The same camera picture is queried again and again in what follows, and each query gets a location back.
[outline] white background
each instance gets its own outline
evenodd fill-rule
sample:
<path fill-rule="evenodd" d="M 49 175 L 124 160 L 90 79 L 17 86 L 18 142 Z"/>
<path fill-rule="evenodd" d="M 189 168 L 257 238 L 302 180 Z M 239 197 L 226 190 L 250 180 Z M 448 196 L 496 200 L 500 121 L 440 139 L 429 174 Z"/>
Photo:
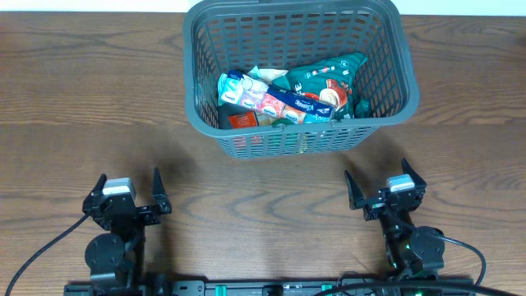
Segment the white background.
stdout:
<path fill-rule="evenodd" d="M 187 12 L 200 0 L 0 0 L 0 11 Z M 526 0 L 392 0 L 401 14 L 526 16 Z"/>

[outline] wood grain surface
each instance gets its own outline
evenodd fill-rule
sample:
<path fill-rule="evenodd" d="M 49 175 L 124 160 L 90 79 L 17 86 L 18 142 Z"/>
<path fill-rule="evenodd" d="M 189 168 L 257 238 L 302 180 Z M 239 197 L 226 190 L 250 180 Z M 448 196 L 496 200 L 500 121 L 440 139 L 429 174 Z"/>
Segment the wood grain surface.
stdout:
<path fill-rule="evenodd" d="M 487 259 L 484 285 L 526 294 L 526 19 L 404 16 L 422 93 L 408 122 L 355 150 L 229 158 L 187 122 L 183 14 L 0 13 L 0 290 L 77 221 L 98 176 L 150 202 L 159 166 L 173 213 L 146 232 L 148 271 L 217 279 L 336 277 L 389 267 L 381 228 L 348 209 L 343 172 L 383 186 L 407 157 L 428 193 L 413 214 Z M 88 220 L 13 294 L 88 280 Z M 447 246 L 442 274 L 478 276 Z"/>

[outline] perforated basket wall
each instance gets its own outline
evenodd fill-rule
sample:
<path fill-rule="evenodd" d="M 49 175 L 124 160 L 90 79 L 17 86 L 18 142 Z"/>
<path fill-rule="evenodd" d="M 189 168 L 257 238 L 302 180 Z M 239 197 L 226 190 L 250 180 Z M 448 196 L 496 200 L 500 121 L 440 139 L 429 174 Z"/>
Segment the perforated basket wall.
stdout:
<path fill-rule="evenodd" d="M 400 24 L 389 1 L 205 1 L 185 20 L 186 110 L 192 125 L 233 157 L 347 150 L 379 126 L 415 111 L 419 93 Z M 218 129 L 217 81 L 229 69 L 289 69 L 361 52 L 353 84 L 373 118 L 287 127 Z"/>

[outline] tabletop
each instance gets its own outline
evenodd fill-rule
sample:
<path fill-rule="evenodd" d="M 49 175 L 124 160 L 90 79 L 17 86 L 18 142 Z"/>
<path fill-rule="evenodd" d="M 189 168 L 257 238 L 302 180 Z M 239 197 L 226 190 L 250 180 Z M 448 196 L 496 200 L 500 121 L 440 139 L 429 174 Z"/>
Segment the tabletop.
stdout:
<path fill-rule="evenodd" d="M 403 16 L 422 99 L 404 124 L 350 151 L 235 160 L 184 113 L 184 14 L 0 13 L 0 290 L 81 216 L 99 175 L 173 204 L 146 229 L 145 268 L 218 279 L 389 270 L 381 227 L 348 208 L 344 170 L 369 191 L 406 157 L 427 181 L 415 225 L 479 248 L 483 284 L 526 294 L 526 18 Z M 87 220 L 13 294 L 88 280 Z M 446 246 L 443 275 L 478 276 Z"/>

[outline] plastic basket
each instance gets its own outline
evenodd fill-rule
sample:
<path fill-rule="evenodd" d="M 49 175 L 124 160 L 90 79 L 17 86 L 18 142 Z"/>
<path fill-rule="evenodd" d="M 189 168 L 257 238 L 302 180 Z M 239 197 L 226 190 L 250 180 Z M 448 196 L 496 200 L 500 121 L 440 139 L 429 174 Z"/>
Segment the plastic basket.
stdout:
<path fill-rule="evenodd" d="M 204 1 L 184 30 L 185 110 L 199 132 L 240 159 L 348 150 L 378 127 L 401 123 L 420 94 L 395 5 L 385 0 Z M 219 129 L 217 82 L 223 72 L 290 69 L 361 52 L 353 84 L 372 118 L 285 127 Z"/>

